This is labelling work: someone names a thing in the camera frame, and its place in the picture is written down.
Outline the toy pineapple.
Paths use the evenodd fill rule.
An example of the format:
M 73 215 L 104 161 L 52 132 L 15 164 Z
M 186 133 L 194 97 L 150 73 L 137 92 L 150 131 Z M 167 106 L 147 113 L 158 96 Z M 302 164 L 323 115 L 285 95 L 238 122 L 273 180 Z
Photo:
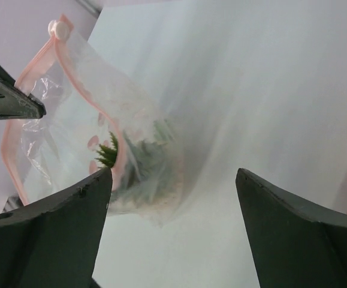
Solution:
M 113 184 L 113 209 L 137 209 L 143 206 L 167 205 L 179 199 L 182 192 L 183 149 L 167 119 L 153 122 L 153 137 L 132 141 L 123 133 L 125 161 L 120 161 L 120 139 L 110 133 L 111 145 L 99 145 L 96 161 L 103 167 L 115 168 L 119 177 Z

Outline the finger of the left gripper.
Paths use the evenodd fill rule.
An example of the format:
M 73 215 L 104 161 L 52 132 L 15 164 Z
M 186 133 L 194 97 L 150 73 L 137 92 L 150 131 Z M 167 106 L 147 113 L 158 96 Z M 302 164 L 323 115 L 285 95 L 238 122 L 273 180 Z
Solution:
M 0 120 L 40 119 L 46 114 L 44 104 L 32 94 L 14 87 L 15 80 L 0 66 Z

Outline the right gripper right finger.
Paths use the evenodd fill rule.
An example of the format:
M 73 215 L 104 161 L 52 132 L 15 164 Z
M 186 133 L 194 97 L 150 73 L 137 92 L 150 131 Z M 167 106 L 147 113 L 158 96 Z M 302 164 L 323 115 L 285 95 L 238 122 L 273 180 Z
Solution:
M 347 287 L 347 215 L 247 169 L 236 188 L 261 287 Z

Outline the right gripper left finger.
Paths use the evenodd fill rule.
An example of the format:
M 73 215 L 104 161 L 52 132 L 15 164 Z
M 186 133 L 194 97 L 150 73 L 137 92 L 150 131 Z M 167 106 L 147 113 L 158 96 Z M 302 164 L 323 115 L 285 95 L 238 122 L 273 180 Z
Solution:
M 111 196 L 109 168 L 0 214 L 0 287 L 98 287 L 92 278 Z

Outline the clear zip top bag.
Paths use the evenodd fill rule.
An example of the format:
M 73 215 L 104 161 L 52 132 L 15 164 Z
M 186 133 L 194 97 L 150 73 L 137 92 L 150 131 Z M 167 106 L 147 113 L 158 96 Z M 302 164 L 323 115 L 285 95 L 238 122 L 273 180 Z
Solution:
M 110 65 L 75 30 L 65 15 L 48 25 L 49 39 L 21 72 L 15 87 L 40 100 L 40 119 L 9 120 L 1 142 L 2 160 L 24 205 L 34 203 L 94 174 L 99 145 L 111 145 L 110 133 L 132 141 L 151 139 L 153 122 L 167 119 L 183 149 L 182 192 L 167 205 L 113 209 L 108 215 L 135 214 L 163 226 L 189 206 L 182 123 L 165 113 L 146 91 Z

